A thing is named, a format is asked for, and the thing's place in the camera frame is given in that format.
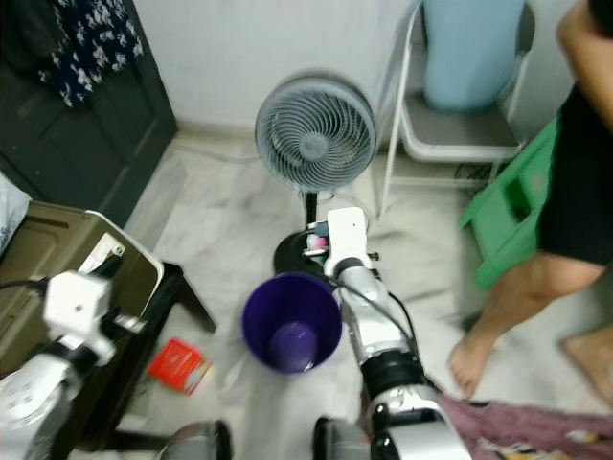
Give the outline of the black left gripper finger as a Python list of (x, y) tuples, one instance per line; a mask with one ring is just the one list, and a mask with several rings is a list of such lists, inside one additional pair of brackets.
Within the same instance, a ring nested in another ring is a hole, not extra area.
[(142, 332), (159, 332), (166, 319), (166, 279), (159, 280), (150, 294), (141, 319), (144, 320)]

